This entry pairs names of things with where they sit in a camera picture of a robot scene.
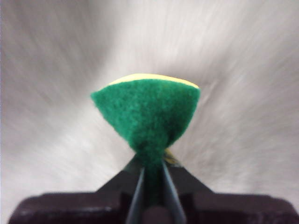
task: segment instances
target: sponge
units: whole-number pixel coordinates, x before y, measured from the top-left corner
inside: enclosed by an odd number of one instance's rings
[[[199,87],[191,82],[154,74],[125,76],[91,94],[152,177],[164,150],[187,128],[199,96]]]

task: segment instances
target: green scouring pad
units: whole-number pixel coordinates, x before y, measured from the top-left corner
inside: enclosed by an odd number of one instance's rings
[[[187,128],[199,95],[198,86],[186,80],[133,74],[110,83],[91,97],[153,176],[164,150]]]

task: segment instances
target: blurred gray background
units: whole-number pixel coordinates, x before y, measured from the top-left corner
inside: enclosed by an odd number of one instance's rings
[[[171,147],[212,190],[299,210],[299,1],[3,0],[1,223],[20,200],[93,191],[133,156],[89,94],[131,73],[198,84]]]

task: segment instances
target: green abrasive pad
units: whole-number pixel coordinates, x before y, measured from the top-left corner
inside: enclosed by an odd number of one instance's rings
[[[199,95],[197,85],[182,79],[133,74],[110,83],[91,97],[156,182],[154,176],[164,150],[184,133]]]

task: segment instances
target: scouring pad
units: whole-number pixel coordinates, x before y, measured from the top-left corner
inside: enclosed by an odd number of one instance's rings
[[[198,86],[191,82],[154,74],[125,76],[91,94],[153,182],[164,150],[184,133],[199,96]]]

